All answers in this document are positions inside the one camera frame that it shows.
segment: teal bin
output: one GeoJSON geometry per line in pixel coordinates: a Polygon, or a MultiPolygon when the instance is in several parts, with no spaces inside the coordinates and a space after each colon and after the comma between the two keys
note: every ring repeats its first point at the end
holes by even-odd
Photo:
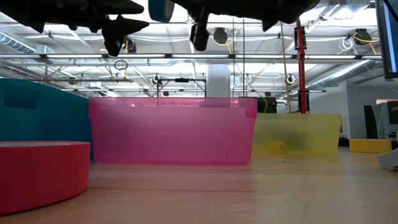
{"type": "MultiPolygon", "coordinates": [[[[88,99],[24,80],[0,78],[0,141],[90,142],[88,99]]],[[[94,160],[91,144],[91,160],[94,160]]]]}

